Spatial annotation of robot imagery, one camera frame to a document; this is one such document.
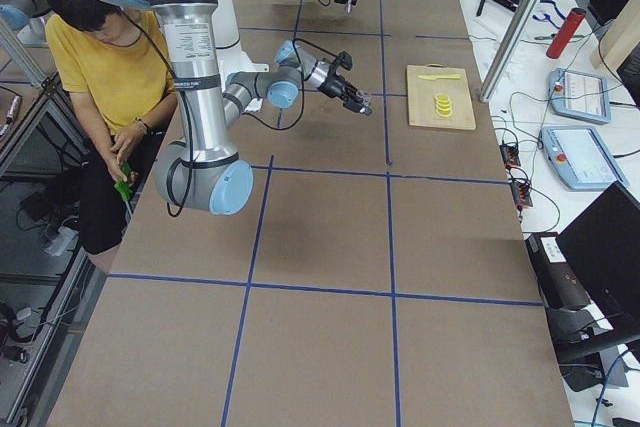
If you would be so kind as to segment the bamboo cutting board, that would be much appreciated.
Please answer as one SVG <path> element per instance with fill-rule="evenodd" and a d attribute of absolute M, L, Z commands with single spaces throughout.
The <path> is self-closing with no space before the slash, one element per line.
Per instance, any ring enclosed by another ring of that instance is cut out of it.
<path fill-rule="evenodd" d="M 408 65 L 406 81 L 410 126 L 464 131 L 476 129 L 464 69 Z"/>

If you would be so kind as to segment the yellow plastic knife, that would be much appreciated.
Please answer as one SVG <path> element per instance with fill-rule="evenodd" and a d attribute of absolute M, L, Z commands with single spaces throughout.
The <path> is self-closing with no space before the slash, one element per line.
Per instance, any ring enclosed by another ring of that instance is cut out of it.
<path fill-rule="evenodd" d="M 424 81 L 462 80 L 460 74 L 420 74 L 416 78 Z"/>

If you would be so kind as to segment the far teach pendant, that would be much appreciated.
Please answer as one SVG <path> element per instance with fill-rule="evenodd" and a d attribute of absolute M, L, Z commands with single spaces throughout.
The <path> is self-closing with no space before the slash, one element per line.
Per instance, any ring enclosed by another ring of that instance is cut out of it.
<path fill-rule="evenodd" d="M 557 115 L 599 125 L 611 121 L 608 83 L 603 76 L 557 68 L 549 74 L 548 88 Z"/>

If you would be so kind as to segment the teach pendant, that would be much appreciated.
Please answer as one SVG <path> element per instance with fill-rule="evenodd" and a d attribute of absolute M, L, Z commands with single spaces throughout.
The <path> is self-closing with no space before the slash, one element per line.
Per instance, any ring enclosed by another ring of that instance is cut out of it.
<path fill-rule="evenodd" d="M 629 181 L 595 127 L 546 126 L 540 131 L 543 150 L 562 183 L 573 191 L 603 191 Z"/>
<path fill-rule="evenodd" d="M 599 125 L 611 121 L 608 83 L 603 76 L 557 68 L 549 74 L 548 88 L 557 115 Z"/>

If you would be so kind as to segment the red bottle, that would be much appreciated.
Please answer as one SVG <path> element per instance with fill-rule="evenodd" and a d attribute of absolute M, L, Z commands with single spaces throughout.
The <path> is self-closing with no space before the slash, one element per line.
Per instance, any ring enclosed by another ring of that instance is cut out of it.
<path fill-rule="evenodd" d="M 580 7 L 571 9 L 559 31 L 555 34 L 552 43 L 545 55 L 550 59 L 558 59 L 574 36 L 576 30 L 586 16 L 586 10 Z"/>

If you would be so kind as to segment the near teach pendant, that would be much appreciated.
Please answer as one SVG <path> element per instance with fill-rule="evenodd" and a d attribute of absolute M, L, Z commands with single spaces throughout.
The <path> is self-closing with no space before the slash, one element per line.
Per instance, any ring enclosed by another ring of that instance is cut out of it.
<path fill-rule="evenodd" d="M 546 126 L 540 131 L 543 150 L 562 183 L 573 191 L 603 191 L 629 181 L 595 127 Z"/>

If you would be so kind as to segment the person in yellow shirt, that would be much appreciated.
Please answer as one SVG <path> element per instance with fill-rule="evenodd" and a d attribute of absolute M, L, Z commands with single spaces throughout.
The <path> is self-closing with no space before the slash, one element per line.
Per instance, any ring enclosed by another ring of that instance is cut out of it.
<path fill-rule="evenodd" d="M 151 11 L 98 0 L 47 0 L 46 38 L 74 114 L 89 138 L 79 240 L 109 272 L 122 242 L 126 206 L 115 185 L 144 182 L 178 105 L 167 47 Z"/>

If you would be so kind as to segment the green handheld controller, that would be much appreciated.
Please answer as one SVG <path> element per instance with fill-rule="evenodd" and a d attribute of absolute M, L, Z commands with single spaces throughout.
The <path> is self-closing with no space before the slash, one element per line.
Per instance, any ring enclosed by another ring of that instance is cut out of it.
<path fill-rule="evenodd" d="M 119 179 L 115 184 L 114 188 L 119 193 L 123 202 L 129 202 L 134 193 L 134 183 L 135 183 L 135 172 L 131 168 L 128 162 L 125 162 L 121 166 L 122 172 L 126 175 L 125 179 Z"/>

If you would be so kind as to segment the black monitor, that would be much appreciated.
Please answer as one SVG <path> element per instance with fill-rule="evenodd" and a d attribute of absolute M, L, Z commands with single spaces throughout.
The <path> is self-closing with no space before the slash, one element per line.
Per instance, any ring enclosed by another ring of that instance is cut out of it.
<path fill-rule="evenodd" d="M 591 301 L 613 328 L 556 348 L 561 363 L 625 344 L 639 347 L 639 201 L 618 181 L 556 238 Z"/>

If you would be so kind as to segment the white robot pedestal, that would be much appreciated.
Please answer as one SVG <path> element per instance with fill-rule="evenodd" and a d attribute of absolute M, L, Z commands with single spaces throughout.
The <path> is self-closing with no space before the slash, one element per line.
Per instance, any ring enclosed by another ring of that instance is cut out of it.
<path fill-rule="evenodd" d="M 223 77 L 235 72 L 267 72 L 269 66 L 254 63 L 244 51 L 233 0 L 218 0 L 212 14 L 216 55 L 220 73 Z"/>

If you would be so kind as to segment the aluminium frame post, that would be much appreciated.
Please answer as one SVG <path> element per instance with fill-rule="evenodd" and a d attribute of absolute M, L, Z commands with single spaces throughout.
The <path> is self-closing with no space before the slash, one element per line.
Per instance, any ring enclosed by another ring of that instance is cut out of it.
<path fill-rule="evenodd" d="M 520 1 L 482 83 L 479 92 L 479 100 L 482 103 L 488 103 L 496 91 L 538 1 L 539 0 Z"/>

